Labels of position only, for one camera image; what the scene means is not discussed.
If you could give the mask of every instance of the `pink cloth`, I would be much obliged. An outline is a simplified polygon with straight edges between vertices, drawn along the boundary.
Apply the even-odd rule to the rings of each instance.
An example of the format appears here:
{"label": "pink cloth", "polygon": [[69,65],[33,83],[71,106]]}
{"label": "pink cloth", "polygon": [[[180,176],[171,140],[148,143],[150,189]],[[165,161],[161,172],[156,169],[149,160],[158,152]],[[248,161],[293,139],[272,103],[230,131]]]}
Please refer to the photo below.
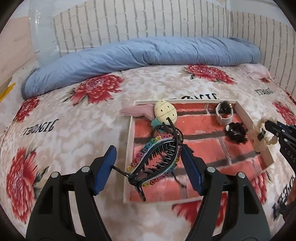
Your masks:
{"label": "pink cloth", "polygon": [[262,64],[240,64],[238,65],[238,68],[247,73],[253,79],[271,79],[268,69]]}
{"label": "pink cloth", "polygon": [[127,108],[123,108],[120,111],[123,115],[129,115],[129,116],[145,116],[149,120],[154,120],[154,105],[153,104],[144,104],[144,105],[135,105],[130,106]]}

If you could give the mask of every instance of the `colorful beaded hair clip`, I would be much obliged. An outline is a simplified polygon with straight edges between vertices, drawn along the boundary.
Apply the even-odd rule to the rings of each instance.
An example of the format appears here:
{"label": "colorful beaded hair clip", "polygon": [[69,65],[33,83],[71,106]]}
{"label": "colorful beaded hair clip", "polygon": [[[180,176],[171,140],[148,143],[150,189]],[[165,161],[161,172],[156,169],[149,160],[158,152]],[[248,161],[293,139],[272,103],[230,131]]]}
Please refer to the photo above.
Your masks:
{"label": "colorful beaded hair clip", "polygon": [[[174,124],[169,118],[168,121],[170,125],[166,125],[163,122],[161,126],[154,128],[152,135],[154,135],[156,130],[162,130],[166,133],[156,136],[146,143],[136,154],[130,166],[127,167],[127,172],[113,166],[114,170],[126,176],[129,183],[135,186],[144,202],[146,197],[142,187],[154,185],[165,178],[174,170],[180,159],[183,135],[180,130],[177,133]],[[145,170],[145,166],[149,165],[149,161],[158,156],[160,156],[159,161],[152,165],[153,167]]]}

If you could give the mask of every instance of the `red brick pattern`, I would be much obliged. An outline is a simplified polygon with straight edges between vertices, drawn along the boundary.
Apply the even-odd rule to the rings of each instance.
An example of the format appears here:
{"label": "red brick pattern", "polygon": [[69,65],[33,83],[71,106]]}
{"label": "red brick pattern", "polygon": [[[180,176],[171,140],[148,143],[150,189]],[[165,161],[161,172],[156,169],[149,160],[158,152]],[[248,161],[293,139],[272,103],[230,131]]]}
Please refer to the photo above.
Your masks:
{"label": "red brick pattern", "polygon": [[[213,114],[217,104],[190,103],[174,104],[174,106],[178,112],[175,125],[182,131],[184,143],[208,166],[214,166],[222,173],[229,175],[236,175],[237,172],[242,171],[249,179],[266,168],[262,156],[254,151],[251,141],[238,145],[225,136],[224,126],[219,125]],[[242,122],[237,114],[234,114],[233,121]],[[146,118],[136,119],[134,155],[150,140],[152,131],[150,124],[151,122]],[[150,161],[149,166],[156,161],[158,157]],[[199,196],[193,190],[181,160],[174,173],[176,178],[186,185],[186,189],[182,189],[172,175],[169,175],[159,183],[143,189],[148,202],[173,201]],[[141,201],[134,188],[131,189],[130,201]]]}

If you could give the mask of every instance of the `yellow strip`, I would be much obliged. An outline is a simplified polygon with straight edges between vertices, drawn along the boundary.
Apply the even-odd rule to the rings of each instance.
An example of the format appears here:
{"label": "yellow strip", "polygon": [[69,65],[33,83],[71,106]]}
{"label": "yellow strip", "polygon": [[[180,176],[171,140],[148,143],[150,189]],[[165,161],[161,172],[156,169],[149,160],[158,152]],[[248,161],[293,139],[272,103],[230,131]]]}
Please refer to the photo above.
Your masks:
{"label": "yellow strip", "polygon": [[14,86],[15,83],[12,83],[0,94],[0,102],[5,98],[6,95],[8,95],[8,93],[13,89]]}

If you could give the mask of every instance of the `hand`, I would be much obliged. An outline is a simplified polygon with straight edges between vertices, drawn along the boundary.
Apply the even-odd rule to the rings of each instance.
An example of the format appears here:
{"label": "hand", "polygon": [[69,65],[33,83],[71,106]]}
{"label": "hand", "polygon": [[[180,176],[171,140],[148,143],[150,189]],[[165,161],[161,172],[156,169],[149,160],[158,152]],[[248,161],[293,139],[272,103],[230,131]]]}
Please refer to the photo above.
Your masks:
{"label": "hand", "polygon": [[296,178],[294,179],[292,189],[291,189],[290,194],[288,196],[288,202],[287,202],[288,205],[295,200],[296,200]]}

